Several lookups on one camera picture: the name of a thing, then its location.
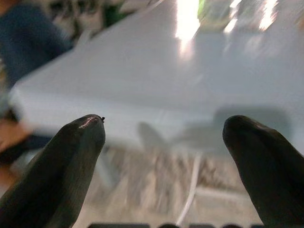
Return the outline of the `light blue plastic chair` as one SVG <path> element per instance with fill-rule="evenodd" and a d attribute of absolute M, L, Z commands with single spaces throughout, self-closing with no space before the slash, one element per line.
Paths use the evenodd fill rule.
<path fill-rule="evenodd" d="M 228 155 L 224 121 L 246 115 L 304 153 L 304 0 L 234 0 L 263 30 L 194 28 L 190 2 L 162 0 L 15 84 L 17 113 L 54 135 L 86 114 L 105 117 L 106 143 Z"/>

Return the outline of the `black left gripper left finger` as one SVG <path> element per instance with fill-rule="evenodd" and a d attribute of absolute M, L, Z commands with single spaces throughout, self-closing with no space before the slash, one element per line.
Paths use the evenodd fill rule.
<path fill-rule="evenodd" d="M 0 197 L 0 228 L 73 228 L 105 145 L 105 118 L 64 125 Z"/>

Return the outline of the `person in blue shirt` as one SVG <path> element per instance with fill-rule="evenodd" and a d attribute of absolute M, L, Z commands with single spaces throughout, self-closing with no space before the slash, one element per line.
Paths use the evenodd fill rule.
<path fill-rule="evenodd" d="M 23 0 L 0 0 L 0 57 L 9 90 L 72 46 L 39 6 Z M 32 146 L 31 138 L 32 131 L 15 119 L 12 110 L 0 119 L 0 155 Z"/>

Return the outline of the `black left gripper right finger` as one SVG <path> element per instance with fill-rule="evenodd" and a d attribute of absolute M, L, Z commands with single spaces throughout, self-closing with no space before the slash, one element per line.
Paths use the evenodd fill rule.
<path fill-rule="evenodd" d="M 276 129 L 244 115 L 222 138 L 263 225 L 304 228 L 304 156 Z"/>

